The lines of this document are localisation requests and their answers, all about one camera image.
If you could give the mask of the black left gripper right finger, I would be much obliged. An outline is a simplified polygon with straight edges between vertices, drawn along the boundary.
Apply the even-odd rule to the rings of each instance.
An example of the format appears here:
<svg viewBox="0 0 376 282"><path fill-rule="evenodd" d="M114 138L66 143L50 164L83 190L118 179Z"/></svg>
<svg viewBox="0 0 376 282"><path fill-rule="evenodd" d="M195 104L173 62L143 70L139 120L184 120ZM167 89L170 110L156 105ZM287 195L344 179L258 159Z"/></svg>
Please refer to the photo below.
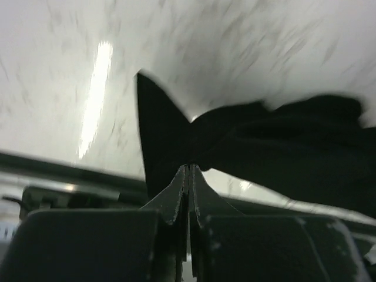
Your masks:
<svg viewBox="0 0 376 282"><path fill-rule="evenodd" d="M189 221L192 271L197 281L214 281L221 273L224 259L226 219L243 213L222 198L206 182L196 164L189 167Z"/></svg>

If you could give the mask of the black t shirt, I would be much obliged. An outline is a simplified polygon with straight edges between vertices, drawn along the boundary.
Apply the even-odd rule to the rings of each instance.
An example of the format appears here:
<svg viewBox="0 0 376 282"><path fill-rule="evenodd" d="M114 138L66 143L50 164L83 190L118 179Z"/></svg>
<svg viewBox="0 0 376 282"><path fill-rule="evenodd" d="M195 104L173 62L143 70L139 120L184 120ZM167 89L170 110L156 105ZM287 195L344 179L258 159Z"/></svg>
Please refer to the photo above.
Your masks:
<svg viewBox="0 0 376 282"><path fill-rule="evenodd" d="M375 216L375 129L359 100L316 95L277 109L223 106L189 121L145 73L136 75L149 197L182 165L216 169L302 202Z"/></svg>

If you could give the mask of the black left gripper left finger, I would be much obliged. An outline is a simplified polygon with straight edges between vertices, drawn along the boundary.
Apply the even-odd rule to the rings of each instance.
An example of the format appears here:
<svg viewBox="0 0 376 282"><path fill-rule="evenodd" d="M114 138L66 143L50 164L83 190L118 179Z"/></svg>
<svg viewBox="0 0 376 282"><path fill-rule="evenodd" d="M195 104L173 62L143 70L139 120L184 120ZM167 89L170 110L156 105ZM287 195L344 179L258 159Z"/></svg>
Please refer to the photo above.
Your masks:
<svg viewBox="0 0 376 282"><path fill-rule="evenodd" d="M187 253L188 167L180 166L170 184L142 206L158 215L155 242L150 254L150 281L182 281Z"/></svg>

